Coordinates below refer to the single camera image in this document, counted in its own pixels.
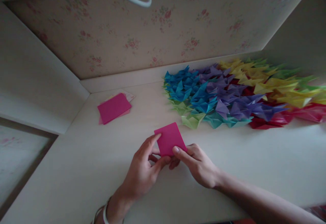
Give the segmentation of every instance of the forearm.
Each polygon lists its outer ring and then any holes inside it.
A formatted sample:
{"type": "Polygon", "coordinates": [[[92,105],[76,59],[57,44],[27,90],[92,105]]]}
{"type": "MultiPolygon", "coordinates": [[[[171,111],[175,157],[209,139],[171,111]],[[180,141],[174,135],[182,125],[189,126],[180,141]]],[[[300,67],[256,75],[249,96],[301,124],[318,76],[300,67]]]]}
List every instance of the forearm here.
{"type": "MultiPolygon", "coordinates": [[[[123,189],[119,187],[114,195],[111,197],[108,207],[106,209],[106,217],[110,224],[121,224],[125,215],[128,213],[134,200],[126,196],[123,189]]],[[[95,224],[104,224],[102,210],[95,224]]]]}
{"type": "Polygon", "coordinates": [[[257,223],[315,224],[324,223],[300,207],[259,187],[221,173],[216,190],[236,202],[257,223]]]}

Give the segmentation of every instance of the wrist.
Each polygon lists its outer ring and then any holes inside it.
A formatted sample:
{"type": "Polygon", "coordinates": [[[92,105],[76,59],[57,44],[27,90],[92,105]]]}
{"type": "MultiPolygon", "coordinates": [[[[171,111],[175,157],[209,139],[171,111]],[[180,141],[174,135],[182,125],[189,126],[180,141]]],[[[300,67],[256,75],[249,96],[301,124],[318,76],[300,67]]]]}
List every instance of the wrist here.
{"type": "Polygon", "coordinates": [[[224,188],[226,188],[228,181],[230,181],[231,175],[229,175],[228,173],[220,170],[217,168],[217,171],[215,173],[215,187],[213,187],[213,189],[217,190],[217,191],[223,191],[224,188]]]}
{"type": "Polygon", "coordinates": [[[122,223],[125,215],[131,206],[135,203],[135,199],[126,194],[126,191],[120,186],[111,197],[106,210],[106,216],[110,224],[122,223]]]}

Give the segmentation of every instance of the right hand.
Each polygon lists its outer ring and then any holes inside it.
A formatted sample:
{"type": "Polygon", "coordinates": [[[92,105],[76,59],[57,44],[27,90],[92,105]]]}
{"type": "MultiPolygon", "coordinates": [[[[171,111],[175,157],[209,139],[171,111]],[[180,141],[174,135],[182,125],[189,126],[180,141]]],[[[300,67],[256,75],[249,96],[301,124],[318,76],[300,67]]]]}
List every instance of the right hand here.
{"type": "Polygon", "coordinates": [[[172,160],[170,169],[178,166],[182,161],[188,166],[194,179],[203,187],[216,188],[220,184],[219,170],[205,152],[197,145],[191,144],[187,146],[188,151],[185,152],[179,147],[173,147],[173,153],[176,159],[172,160]]]}

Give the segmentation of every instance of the stack of origami paper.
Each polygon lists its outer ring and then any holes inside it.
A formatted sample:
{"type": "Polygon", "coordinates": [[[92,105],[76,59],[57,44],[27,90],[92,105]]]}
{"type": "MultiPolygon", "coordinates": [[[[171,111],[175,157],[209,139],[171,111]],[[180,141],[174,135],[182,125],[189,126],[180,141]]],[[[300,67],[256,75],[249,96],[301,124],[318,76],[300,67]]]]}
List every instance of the stack of origami paper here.
{"type": "Polygon", "coordinates": [[[266,60],[239,59],[198,70],[187,66],[164,77],[165,95],[182,123],[197,129],[206,121],[213,129],[249,124],[253,129],[283,127],[294,117],[323,122],[326,87],[309,86],[313,76],[296,77],[266,60]]]}

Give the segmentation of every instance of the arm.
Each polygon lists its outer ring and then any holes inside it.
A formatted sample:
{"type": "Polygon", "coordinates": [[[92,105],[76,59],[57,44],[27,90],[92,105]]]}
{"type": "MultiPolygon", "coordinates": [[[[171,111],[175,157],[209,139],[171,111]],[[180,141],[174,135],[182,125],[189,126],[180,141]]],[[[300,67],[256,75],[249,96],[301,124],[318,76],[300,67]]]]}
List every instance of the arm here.
{"type": "Polygon", "coordinates": [[[154,156],[154,154],[159,155],[160,153],[158,149],[153,148],[160,136],[161,134],[152,135],[140,146],[132,159],[123,184],[111,197],[107,209],[100,211],[95,224],[104,224],[102,218],[104,211],[106,211],[106,217],[110,224],[121,224],[136,200],[148,193],[155,184],[160,171],[171,161],[168,156],[160,159],[154,156]]]}
{"type": "Polygon", "coordinates": [[[187,153],[178,147],[173,148],[178,160],[170,164],[170,169],[176,167],[180,160],[183,161],[199,184],[218,190],[231,198],[256,223],[324,223],[300,207],[218,169],[198,145],[192,144],[187,148],[187,153]]]}

